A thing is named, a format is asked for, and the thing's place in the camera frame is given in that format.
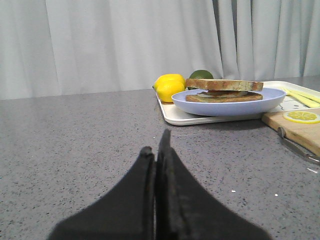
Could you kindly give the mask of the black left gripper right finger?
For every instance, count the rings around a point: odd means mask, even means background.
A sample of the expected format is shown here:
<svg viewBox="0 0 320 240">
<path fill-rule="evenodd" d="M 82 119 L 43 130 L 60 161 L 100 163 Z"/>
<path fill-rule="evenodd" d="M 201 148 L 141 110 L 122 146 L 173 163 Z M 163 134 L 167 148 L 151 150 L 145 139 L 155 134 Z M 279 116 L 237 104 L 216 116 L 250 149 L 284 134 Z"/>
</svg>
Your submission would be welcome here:
<svg viewBox="0 0 320 240">
<path fill-rule="evenodd" d="M 229 210 L 197 182 L 171 147 L 168 129 L 159 143 L 155 202 L 158 240 L 271 239 L 265 230 Z"/>
</svg>

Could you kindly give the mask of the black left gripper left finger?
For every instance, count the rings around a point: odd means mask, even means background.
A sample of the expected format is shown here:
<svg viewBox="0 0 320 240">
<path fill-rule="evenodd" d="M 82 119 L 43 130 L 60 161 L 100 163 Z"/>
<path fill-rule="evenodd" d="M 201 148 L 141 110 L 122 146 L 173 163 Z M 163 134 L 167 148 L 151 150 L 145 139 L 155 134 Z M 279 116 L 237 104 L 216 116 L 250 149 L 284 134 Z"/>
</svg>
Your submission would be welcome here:
<svg viewBox="0 0 320 240">
<path fill-rule="evenodd" d="M 50 240 L 152 240 L 155 155 L 143 147 L 126 175 L 101 199 L 61 221 Z"/>
</svg>

